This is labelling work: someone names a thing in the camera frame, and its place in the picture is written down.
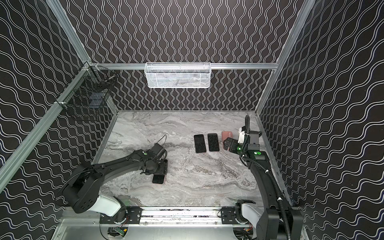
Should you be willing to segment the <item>black phone pink case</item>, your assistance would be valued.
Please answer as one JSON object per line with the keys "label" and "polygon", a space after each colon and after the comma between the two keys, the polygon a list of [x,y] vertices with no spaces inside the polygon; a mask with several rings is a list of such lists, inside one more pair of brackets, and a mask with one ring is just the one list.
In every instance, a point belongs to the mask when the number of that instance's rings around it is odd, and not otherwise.
{"label": "black phone pink case", "polygon": [[162,185],[165,182],[166,175],[153,175],[152,183]]}

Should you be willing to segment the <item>black smartphone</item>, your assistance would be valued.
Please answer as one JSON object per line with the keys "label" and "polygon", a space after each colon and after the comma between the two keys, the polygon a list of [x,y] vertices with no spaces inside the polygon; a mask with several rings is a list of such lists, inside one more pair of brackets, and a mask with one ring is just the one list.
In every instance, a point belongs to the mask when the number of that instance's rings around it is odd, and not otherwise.
{"label": "black smartphone", "polygon": [[217,134],[208,134],[208,145],[210,152],[219,152],[219,138]]}

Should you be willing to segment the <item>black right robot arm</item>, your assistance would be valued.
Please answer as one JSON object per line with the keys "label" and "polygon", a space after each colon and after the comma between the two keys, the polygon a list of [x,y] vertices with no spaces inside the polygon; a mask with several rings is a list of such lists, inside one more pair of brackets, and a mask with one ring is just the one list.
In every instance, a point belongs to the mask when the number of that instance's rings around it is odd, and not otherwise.
{"label": "black right robot arm", "polygon": [[288,202],[276,180],[270,159],[266,152],[260,150],[255,140],[259,132],[244,134],[239,143],[233,138],[223,141],[224,149],[239,155],[241,162],[256,179],[262,196],[264,210],[261,211],[254,202],[238,200],[235,205],[236,220],[249,223],[255,240],[299,240],[302,235],[303,215]]}

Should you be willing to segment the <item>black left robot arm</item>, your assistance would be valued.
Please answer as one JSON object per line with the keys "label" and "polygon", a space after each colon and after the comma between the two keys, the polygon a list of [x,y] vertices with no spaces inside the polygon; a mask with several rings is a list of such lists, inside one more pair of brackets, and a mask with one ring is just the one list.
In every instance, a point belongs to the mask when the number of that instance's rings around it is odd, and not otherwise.
{"label": "black left robot arm", "polygon": [[57,197],[63,197],[77,214],[92,211],[113,218],[116,223],[123,222],[127,218],[126,205],[118,198],[102,195],[101,187],[130,172],[165,176],[167,156],[167,150],[156,143],[149,150],[136,150],[114,161],[79,165],[60,188]]}

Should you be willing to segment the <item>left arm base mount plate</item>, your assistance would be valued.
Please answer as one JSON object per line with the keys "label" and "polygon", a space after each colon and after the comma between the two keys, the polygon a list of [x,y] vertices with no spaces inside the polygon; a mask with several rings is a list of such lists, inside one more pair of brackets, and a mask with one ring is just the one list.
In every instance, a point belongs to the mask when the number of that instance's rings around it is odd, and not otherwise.
{"label": "left arm base mount plate", "polygon": [[140,207],[122,208],[112,217],[101,214],[100,224],[139,224],[142,212],[143,209]]}

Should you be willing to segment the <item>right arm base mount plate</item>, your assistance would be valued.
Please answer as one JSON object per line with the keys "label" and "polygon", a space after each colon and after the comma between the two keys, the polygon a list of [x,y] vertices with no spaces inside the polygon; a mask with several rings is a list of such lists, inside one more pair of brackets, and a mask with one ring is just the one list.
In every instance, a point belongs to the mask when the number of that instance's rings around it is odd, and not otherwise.
{"label": "right arm base mount plate", "polygon": [[218,217],[221,218],[223,225],[246,225],[249,222],[247,220],[241,220],[238,217],[234,207],[223,207],[218,212]]}

